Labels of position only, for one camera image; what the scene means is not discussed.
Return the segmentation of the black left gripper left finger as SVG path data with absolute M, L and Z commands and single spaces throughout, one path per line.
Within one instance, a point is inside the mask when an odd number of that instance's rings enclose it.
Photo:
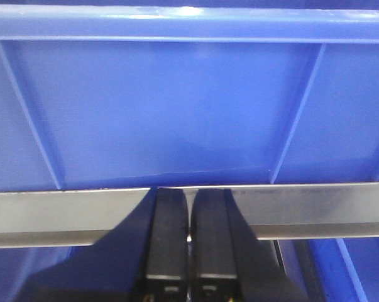
M 113 230 L 31 274 L 18 301 L 186 301 L 188 209 L 181 189 L 151 189 Z

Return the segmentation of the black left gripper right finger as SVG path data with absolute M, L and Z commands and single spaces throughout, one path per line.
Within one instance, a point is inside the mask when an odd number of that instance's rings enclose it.
M 302 301 L 256 238 L 231 190 L 198 190 L 191 217 L 192 301 Z

